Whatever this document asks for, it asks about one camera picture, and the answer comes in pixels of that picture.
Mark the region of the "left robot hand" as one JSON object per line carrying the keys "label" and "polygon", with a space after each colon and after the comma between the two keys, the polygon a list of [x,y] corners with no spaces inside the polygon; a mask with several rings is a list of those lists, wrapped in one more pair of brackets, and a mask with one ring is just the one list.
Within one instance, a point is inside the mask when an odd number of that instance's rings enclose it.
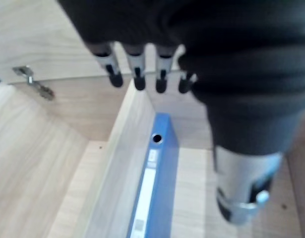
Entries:
{"label": "left robot hand", "polygon": [[87,48],[184,46],[206,106],[224,219],[247,223],[268,201],[305,110],[305,0],[61,0]]}

